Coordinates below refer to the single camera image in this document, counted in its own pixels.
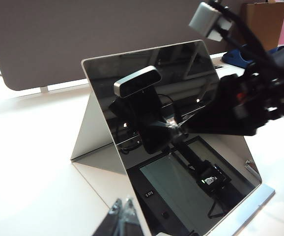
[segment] table surface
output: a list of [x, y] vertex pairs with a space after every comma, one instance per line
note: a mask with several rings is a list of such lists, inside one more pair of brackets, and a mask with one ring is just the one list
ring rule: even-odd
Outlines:
[[[213, 61], [220, 64], [218, 56]], [[89, 86], [80, 80], [51, 88], [61, 89], [12, 91], [0, 77], [0, 236], [88, 236], [108, 210], [70, 162]], [[284, 119], [268, 122], [246, 141], [276, 194], [239, 235], [284, 236]]]

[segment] metal edge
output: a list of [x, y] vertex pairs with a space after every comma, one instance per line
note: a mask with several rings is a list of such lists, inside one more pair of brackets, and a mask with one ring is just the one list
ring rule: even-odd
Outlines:
[[205, 236], [233, 236], [266, 204], [275, 194], [275, 190], [266, 184], [260, 184], [239, 205], [231, 210]]

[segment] robotic arm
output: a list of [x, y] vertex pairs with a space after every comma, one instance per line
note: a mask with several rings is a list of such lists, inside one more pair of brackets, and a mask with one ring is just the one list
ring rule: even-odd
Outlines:
[[[237, 24], [248, 49], [230, 38], [231, 22]], [[245, 23], [214, 0], [202, 2], [189, 25], [210, 39], [223, 38], [254, 62], [240, 77], [221, 78], [214, 101], [183, 124], [187, 132], [254, 135], [268, 120], [284, 117], [284, 49], [267, 54]]]

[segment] blue object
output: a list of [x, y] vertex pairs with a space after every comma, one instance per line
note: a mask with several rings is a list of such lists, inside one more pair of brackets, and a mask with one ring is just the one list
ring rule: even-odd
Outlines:
[[[275, 53], [275, 52], [277, 52], [277, 51], [279, 51], [283, 48], [284, 48], [284, 46], [276, 47], [276, 48], [269, 50], [268, 53], [273, 54], [273, 53]], [[234, 49], [234, 50], [231, 50], [231, 51], [225, 53], [222, 56], [222, 61], [227, 63], [227, 64], [235, 65], [235, 66], [238, 66], [238, 67], [241, 67], [241, 68], [246, 68], [247, 65], [252, 62], [252, 60], [243, 56], [238, 49]]]

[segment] cardboard box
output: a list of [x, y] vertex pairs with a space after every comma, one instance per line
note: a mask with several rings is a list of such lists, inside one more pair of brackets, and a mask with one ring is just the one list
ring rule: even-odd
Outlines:
[[244, 4], [241, 16], [266, 50], [277, 47], [284, 20], [284, 2]]

